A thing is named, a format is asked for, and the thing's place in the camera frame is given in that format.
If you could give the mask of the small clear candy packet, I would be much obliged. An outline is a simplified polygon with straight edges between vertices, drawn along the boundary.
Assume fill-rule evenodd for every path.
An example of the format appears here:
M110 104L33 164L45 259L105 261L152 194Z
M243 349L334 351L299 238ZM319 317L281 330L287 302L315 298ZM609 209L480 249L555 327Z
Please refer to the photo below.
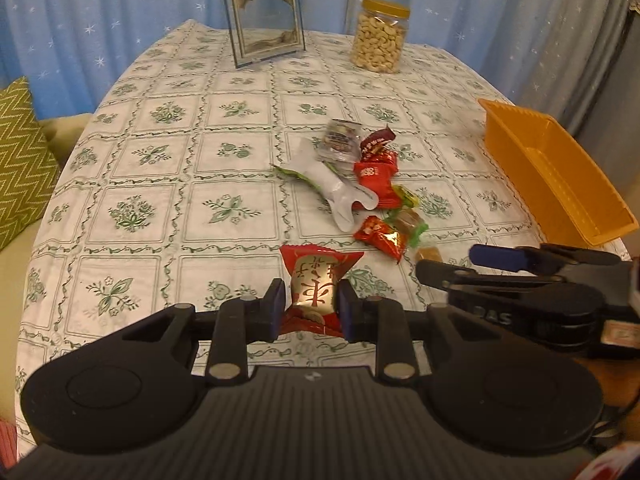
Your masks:
M416 250L416 260L442 262L442 254L436 246L422 246Z

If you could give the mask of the white green snack bag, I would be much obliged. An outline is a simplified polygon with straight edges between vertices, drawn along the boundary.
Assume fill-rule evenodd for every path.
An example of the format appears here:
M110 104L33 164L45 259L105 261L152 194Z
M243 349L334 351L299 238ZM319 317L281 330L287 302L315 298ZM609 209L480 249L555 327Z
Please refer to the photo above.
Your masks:
M349 181L317 155L310 139L303 139L293 157L273 168L286 176L308 183L328 203L332 218L342 232L355 229L352 206L360 203L365 210L378 208L378 194L363 185Z

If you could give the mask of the green zigzag cushion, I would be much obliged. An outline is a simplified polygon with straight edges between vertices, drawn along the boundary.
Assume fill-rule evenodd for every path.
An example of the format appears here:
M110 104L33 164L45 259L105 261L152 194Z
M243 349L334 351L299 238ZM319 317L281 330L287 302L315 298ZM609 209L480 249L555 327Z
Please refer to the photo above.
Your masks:
M61 172L36 118L26 77L1 91L0 136L0 242L6 247L42 218Z

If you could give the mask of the grey curtain with lace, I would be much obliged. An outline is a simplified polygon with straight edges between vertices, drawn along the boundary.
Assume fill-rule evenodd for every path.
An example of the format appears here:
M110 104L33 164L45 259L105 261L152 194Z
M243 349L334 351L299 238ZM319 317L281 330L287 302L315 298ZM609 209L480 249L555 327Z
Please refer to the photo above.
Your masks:
M626 190L639 177L639 0L521 0L513 99L556 118Z

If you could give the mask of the dark red candy wrapper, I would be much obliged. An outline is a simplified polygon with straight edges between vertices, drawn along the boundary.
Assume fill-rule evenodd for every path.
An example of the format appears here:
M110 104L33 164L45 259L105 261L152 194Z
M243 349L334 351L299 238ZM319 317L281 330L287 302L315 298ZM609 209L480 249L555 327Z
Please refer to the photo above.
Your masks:
M362 160L378 160L390 150L388 144L396 139L393 130L386 126L370 133L360 142Z

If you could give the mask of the clear mixed nuts packet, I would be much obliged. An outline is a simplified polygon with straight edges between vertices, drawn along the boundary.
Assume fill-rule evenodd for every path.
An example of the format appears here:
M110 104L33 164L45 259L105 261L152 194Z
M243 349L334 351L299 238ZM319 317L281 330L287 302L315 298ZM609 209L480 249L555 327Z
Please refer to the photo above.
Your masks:
M359 122L331 119L318 145L318 156L329 162L359 162L361 131Z

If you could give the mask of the beige sofa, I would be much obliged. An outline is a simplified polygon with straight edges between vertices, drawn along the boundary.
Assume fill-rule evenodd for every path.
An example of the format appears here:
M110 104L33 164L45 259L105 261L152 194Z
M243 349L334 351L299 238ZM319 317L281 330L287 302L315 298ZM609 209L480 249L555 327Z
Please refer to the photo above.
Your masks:
M63 168L85 130L91 113L43 119L40 126L48 148ZM23 287L27 266L40 226L37 220L1 251L1 420L15 424L15 364L18 330L22 318Z

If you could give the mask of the yellow green snack packet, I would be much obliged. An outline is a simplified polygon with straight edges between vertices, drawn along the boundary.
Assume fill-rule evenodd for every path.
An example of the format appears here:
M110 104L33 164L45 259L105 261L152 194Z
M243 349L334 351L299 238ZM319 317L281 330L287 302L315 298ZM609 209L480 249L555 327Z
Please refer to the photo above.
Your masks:
M420 206L420 197L413 193L410 188L403 185L395 184L392 186L393 191L402 201L402 206L408 208L416 208Z

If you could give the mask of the sand art picture frame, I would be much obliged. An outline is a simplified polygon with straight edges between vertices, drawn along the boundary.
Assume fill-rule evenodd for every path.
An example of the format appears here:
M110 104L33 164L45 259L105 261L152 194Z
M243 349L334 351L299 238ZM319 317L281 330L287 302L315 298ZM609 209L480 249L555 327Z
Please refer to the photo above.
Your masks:
M224 0L236 67L306 50L299 0Z

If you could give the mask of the floral white tablecloth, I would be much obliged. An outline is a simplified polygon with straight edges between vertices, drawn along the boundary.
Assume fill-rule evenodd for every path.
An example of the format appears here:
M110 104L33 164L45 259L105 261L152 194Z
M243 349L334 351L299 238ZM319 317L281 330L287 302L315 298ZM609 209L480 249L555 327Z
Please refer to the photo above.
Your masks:
M451 54L405 46L398 73L360 70L347 36L238 70L223 30L186 22L145 50L66 162L30 254L15 383L42 364L178 301L214 310L285 278L283 244L356 252L306 182L280 173L334 118L390 127L397 181L427 243L467 266L476 243L541 232L484 147L498 92Z

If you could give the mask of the small red gold packet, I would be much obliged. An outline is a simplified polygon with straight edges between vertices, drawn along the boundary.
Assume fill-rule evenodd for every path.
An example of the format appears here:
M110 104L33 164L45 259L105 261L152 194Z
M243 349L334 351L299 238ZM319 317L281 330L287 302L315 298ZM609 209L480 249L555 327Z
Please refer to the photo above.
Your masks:
M374 214L367 216L352 234L358 242L370 245L400 263L408 246L408 236Z

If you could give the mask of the cashew nut jar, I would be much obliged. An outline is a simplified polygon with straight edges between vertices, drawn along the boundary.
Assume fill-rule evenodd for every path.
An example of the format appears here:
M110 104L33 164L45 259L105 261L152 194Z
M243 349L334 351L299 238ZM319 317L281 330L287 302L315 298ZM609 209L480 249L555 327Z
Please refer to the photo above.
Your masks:
M393 74L400 66L410 9L387 0L362 0L350 59L370 72Z

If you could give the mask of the green candy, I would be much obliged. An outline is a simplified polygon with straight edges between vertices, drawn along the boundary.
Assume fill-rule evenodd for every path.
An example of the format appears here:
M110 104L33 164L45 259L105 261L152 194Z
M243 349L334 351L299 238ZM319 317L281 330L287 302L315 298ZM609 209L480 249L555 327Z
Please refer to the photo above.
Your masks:
M385 218L385 222L407 237L407 244L416 248L420 238L428 230L428 224L422 219L414 208L403 206L394 209Z

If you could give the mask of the red gold snack packet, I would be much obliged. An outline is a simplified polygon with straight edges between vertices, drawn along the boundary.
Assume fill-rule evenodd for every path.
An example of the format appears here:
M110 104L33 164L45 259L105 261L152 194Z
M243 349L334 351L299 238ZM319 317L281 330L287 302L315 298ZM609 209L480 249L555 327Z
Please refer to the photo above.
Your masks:
M283 245L280 253L291 277L291 305L280 334L309 332L341 337L335 310L337 284L364 252L338 252L315 244Z

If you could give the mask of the large red snack packet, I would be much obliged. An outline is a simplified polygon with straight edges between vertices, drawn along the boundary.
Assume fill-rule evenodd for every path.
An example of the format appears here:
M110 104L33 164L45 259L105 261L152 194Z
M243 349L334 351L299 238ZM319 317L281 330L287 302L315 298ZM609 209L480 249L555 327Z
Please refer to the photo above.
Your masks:
M360 160L354 165L358 183L378 196L378 209L397 209L402 205L402 200L392 185L397 171L397 155L390 150Z

